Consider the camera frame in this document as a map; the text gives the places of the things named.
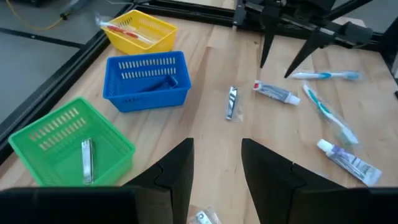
wooden table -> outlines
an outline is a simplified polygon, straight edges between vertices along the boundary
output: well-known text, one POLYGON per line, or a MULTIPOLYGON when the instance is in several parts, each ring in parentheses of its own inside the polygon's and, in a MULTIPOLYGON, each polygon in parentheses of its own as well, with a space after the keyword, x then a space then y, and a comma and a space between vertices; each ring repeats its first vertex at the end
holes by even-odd
MULTIPOLYGON (((232 7, 232 1, 207 4, 232 7)), ((212 205, 223 223, 258 223, 241 162, 241 140, 252 138, 282 156, 347 186, 363 186, 316 147, 319 139, 338 143, 302 91, 302 82, 284 73, 303 40, 276 37, 261 70, 262 36, 231 28, 163 18, 178 26, 175 50, 184 51, 192 89, 183 106, 120 113, 102 97, 106 59, 121 52, 109 46, 55 108, 83 96, 136 145, 134 168, 123 184, 140 174, 187 137, 195 138, 191 204, 212 205), (285 105, 252 90, 256 79, 292 91, 302 99, 285 105), (225 120, 228 88, 241 92, 243 122, 225 120)), ((383 171, 377 186, 398 185, 398 89, 375 52, 331 46, 317 50, 298 69, 359 70, 361 81, 310 82, 358 135, 355 154, 383 171)), ((36 185, 15 154, 0 166, 0 189, 36 185)))

